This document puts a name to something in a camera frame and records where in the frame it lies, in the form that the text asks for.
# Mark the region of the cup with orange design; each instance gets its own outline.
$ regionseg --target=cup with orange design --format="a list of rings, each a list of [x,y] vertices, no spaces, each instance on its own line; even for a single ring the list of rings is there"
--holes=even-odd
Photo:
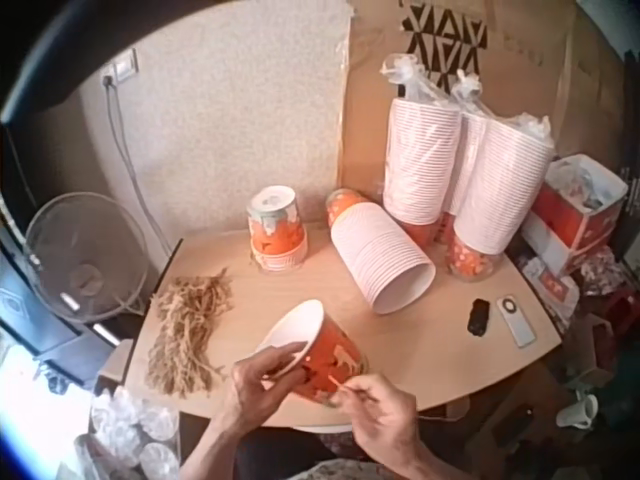
[[[346,212],[352,206],[368,202],[365,197],[360,195],[355,190],[351,190],[350,188],[339,188],[338,190],[332,192],[327,197],[327,219],[329,222],[329,228],[331,228],[334,222],[338,219],[340,215]]]
[[[367,371],[364,355],[319,300],[307,300],[289,311],[271,329],[257,351],[291,342],[306,342],[306,345],[270,379],[280,378],[294,367],[302,367],[307,372],[307,381],[294,392],[313,402],[331,407],[330,399],[340,385]]]
[[[430,225],[412,225],[402,220],[395,219],[396,223],[407,232],[407,235],[414,241],[420,248],[425,249],[433,243],[433,239],[438,231],[438,224],[432,223]]]
[[[442,245],[451,245],[455,232],[453,230],[453,222],[456,219],[455,215],[443,212],[440,217],[440,223],[438,224],[438,231],[436,233],[435,241]]]
[[[445,261],[455,277],[466,282],[479,282],[495,272],[502,256],[503,254],[488,255],[479,252],[465,244],[454,233]]]
[[[301,264],[307,254],[307,235],[290,187],[270,186],[247,206],[251,251],[265,270],[285,270]]]

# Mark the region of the person's hand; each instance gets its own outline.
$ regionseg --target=person's hand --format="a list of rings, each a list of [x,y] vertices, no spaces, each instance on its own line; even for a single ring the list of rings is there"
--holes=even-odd
[[[425,448],[418,437],[413,395],[381,375],[362,375],[347,380],[332,401],[351,417],[356,442],[373,460],[409,476]]]
[[[263,380],[270,373],[285,367],[293,354],[302,350],[304,342],[290,343],[283,347],[267,347],[233,366],[227,382],[222,411],[224,429],[242,437],[266,422],[276,413],[280,404],[306,375],[302,368],[294,368],[265,387]]]

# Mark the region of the person's left hand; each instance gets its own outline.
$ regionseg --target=person's left hand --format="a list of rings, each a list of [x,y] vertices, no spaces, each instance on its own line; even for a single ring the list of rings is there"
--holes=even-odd
[[[286,396],[305,382],[302,368],[294,368],[265,388],[263,380],[271,372],[285,367],[304,342],[283,347],[267,347],[233,366],[227,383],[222,411],[226,429],[238,437],[258,428],[276,413]]]

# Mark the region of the red and white box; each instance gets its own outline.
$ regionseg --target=red and white box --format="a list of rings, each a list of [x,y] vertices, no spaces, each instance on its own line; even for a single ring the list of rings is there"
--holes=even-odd
[[[588,173],[602,205],[580,208],[551,187],[558,168],[575,165]],[[627,184],[587,155],[578,154],[549,165],[545,182],[522,224],[522,236],[557,276],[576,270],[606,245],[620,216]]]

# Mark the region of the paper cup stack with bag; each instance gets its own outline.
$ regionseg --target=paper cup stack with bag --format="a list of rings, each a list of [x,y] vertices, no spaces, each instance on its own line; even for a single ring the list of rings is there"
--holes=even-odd
[[[447,264],[463,280],[491,275],[520,227],[554,156],[549,119],[490,119],[462,206]]]
[[[460,107],[415,55],[391,55],[381,73],[403,85],[389,113],[384,208],[422,248],[438,228],[460,135]]]
[[[342,189],[327,210],[331,240],[374,312],[395,312],[426,292],[433,262],[382,207]]]
[[[297,267],[307,256],[307,233],[298,214],[292,188],[262,189],[247,206],[251,252],[263,270],[281,272]]]
[[[458,81],[451,87],[451,97],[462,110],[460,142],[442,208],[436,237],[439,243],[448,245],[453,241],[453,221],[467,193],[488,120],[493,118],[489,109],[480,102],[481,93],[482,84],[478,76],[465,75],[464,71],[458,70]]]

